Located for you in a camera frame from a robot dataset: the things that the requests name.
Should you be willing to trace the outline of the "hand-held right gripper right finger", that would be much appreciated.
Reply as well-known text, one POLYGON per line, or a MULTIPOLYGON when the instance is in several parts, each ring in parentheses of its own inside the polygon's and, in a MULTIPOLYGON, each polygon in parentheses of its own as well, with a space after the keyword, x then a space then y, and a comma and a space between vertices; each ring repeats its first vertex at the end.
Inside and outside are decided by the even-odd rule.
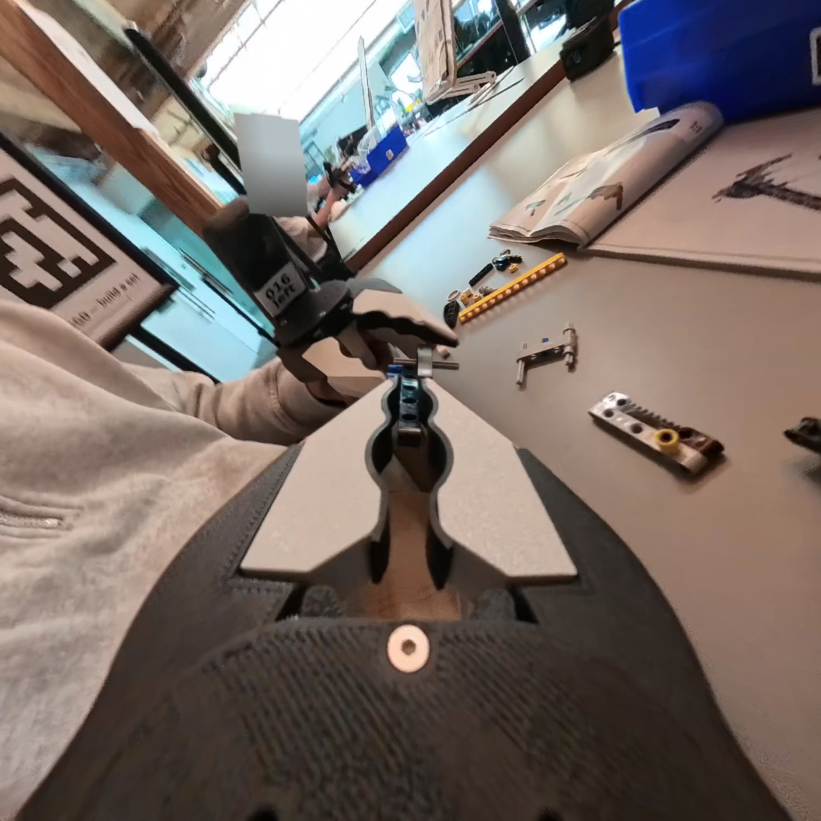
POLYGON ((574 580, 576 564, 513 442, 439 385, 430 400, 426 559, 439 589, 508 589, 574 580))

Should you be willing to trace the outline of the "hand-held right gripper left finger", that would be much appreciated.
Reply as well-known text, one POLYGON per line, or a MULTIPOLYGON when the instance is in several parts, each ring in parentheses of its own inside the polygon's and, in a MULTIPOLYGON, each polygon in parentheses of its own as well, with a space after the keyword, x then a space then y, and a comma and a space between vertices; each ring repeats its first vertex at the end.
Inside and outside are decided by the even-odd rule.
POLYGON ((299 448, 240 565, 244 576, 363 587, 384 573, 387 499, 373 451, 389 430, 383 381, 299 448))

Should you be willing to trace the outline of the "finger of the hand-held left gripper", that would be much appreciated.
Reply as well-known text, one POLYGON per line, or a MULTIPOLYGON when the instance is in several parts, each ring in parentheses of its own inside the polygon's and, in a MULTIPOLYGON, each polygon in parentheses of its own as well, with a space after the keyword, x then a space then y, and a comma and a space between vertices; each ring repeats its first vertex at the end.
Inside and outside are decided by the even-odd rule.
POLYGON ((350 281, 351 316, 359 332, 401 350, 456 348, 459 339, 442 319, 394 285, 376 278, 350 281))
POLYGON ((317 375, 306 386, 323 403, 354 403, 387 379, 378 369, 369 369, 357 359, 326 359, 310 363, 317 375))

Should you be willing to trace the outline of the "black lego beam assembly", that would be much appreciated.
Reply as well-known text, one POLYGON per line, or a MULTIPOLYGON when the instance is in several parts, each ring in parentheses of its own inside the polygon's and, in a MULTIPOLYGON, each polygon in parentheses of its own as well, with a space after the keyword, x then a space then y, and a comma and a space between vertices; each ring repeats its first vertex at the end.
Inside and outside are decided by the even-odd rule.
POLYGON ((426 393, 427 383, 437 370, 455 371, 459 367, 446 346, 421 346, 415 356, 393 349, 387 375, 395 378, 398 386, 394 423, 397 446, 416 448, 425 444, 431 402, 426 393))

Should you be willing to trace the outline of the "person's left forearm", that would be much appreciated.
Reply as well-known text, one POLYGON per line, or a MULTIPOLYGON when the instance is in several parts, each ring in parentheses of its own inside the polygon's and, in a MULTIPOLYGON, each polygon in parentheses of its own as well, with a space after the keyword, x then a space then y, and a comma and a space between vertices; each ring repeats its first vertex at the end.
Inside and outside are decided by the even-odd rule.
POLYGON ((194 372, 138 364, 125 368, 175 411, 246 442, 299 443, 347 407, 328 385, 301 382, 278 357, 225 383, 194 372))

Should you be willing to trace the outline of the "grey lego axle assembly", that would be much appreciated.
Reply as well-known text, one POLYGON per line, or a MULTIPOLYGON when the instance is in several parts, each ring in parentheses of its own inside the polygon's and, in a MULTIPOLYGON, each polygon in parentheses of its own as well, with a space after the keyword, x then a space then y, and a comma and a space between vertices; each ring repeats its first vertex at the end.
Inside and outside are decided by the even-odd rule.
POLYGON ((528 369, 545 362, 561 361, 569 373, 576 370, 578 360, 578 333, 574 323, 568 322, 562 330, 561 340, 551 342, 547 337, 534 346, 528 348, 523 343, 518 352, 516 385, 523 387, 526 384, 528 369))

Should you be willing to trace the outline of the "grey lego rack assembly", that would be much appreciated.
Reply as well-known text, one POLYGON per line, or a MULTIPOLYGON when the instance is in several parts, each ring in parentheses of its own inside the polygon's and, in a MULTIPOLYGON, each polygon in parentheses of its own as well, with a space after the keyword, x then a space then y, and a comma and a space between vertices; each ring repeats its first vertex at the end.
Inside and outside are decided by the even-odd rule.
POLYGON ((624 393, 606 393, 588 415, 610 435, 688 479, 706 475, 725 459, 720 440, 655 413, 624 393))

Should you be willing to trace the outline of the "lego gear model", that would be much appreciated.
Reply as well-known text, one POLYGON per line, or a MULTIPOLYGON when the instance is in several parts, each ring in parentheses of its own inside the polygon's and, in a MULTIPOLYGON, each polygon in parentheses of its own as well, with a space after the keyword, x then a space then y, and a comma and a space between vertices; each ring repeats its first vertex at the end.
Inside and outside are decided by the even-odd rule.
POLYGON ((816 455, 821 453, 820 418, 806 416, 800 422, 783 433, 785 438, 795 446, 801 447, 816 455))

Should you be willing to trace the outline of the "person's left hand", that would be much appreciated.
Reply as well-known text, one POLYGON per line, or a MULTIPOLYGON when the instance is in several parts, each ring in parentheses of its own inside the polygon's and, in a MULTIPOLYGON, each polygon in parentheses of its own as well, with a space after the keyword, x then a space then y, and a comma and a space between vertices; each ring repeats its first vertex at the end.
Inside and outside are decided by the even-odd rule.
POLYGON ((369 371, 385 375, 393 363, 391 346, 368 331, 360 331, 354 324, 337 337, 342 354, 359 361, 369 371))

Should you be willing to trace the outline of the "blue crate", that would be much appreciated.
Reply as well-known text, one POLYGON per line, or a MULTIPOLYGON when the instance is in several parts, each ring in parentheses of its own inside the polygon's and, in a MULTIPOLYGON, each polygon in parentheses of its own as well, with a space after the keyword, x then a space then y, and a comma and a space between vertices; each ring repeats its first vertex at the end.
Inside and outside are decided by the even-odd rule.
POLYGON ((354 165, 350 170, 351 181, 364 189, 381 177, 408 148, 404 131, 399 124, 384 130, 374 127, 357 146, 354 165))

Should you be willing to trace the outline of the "black white marker sign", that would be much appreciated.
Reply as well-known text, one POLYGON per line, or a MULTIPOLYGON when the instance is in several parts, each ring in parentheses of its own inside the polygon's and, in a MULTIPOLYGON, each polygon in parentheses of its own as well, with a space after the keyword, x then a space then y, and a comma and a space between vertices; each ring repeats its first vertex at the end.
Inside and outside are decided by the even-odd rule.
POLYGON ((111 350, 178 288, 146 252, 2 133, 3 299, 49 310, 111 350))

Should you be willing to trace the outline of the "instruction booklet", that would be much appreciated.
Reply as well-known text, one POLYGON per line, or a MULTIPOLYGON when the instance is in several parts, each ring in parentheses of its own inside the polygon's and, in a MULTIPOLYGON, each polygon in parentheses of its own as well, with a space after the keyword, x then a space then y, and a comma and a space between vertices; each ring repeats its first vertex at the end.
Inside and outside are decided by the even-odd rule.
POLYGON ((819 107, 735 125, 675 108, 566 162, 487 235, 819 282, 819 107))

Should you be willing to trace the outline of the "black device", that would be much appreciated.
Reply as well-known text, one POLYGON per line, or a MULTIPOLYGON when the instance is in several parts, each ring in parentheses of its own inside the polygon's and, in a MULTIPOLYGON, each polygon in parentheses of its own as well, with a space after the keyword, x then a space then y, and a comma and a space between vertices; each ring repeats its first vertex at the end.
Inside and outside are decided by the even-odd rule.
POLYGON ((610 17, 602 15, 575 29, 563 43, 559 59, 565 76, 574 82, 597 70, 615 49, 610 17))

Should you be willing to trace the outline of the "blue plastic bin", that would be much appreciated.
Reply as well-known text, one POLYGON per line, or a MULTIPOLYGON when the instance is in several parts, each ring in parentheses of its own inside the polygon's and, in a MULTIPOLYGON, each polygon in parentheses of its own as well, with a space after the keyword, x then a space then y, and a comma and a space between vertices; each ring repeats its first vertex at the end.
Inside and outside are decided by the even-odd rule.
POLYGON ((704 101, 729 123, 819 106, 819 1, 640 1, 618 26, 636 112, 704 101))

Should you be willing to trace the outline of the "wooden window frame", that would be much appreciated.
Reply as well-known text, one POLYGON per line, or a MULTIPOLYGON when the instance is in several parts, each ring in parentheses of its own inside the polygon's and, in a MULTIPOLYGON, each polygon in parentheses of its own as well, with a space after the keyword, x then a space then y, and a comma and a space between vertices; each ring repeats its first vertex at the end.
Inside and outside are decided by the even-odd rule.
POLYGON ((92 140, 196 235, 221 208, 195 175, 214 141, 130 41, 145 36, 191 90, 248 2, 2 2, 2 69, 92 140))

